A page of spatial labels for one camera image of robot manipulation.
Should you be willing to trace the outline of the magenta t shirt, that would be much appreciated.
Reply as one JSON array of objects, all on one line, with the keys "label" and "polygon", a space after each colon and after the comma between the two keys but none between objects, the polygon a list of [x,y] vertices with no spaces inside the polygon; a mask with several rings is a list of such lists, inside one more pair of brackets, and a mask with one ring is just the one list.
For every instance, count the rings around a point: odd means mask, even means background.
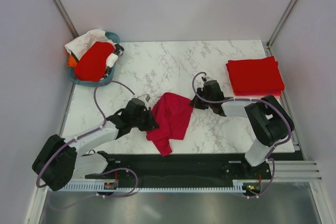
[{"label": "magenta t shirt", "polygon": [[151,141],[162,156],[172,153],[170,140],[183,140],[191,119],[193,107],[190,99],[175,93],[164,93],[152,109],[159,128],[147,131]]}]

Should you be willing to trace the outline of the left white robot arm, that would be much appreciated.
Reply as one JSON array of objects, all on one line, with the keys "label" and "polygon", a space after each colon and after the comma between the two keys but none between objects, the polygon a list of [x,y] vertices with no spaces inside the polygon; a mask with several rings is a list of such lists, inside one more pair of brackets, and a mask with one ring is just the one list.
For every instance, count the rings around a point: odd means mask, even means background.
[{"label": "left white robot arm", "polygon": [[50,136],[32,165],[38,176],[37,187],[42,188],[40,182],[44,182],[51,190],[58,191],[72,179],[99,175],[111,178],[115,173],[114,159],[105,151],[94,154],[89,151],[129,134],[133,128],[141,132],[159,128],[148,106],[149,100],[148,94],[132,98],[124,109],[78,136]]}]

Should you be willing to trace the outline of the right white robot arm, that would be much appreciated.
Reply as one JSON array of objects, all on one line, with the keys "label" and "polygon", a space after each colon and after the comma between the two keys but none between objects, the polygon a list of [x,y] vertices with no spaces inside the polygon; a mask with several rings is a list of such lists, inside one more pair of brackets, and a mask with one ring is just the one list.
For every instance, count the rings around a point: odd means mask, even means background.
[{"label": "right white robot arm", "polygon": [[203,87],[192,84],[195,97],[190,106],[200,110],[210,108],[219,116],[249,120],[256,139],[244,155],[240,172],[245,178],[254,178],[259,173],[259,165],[275,148],[289,142],[295,129],[293,120],[273,95],[260,99],[225,97],[216,80],[202,79]]}]

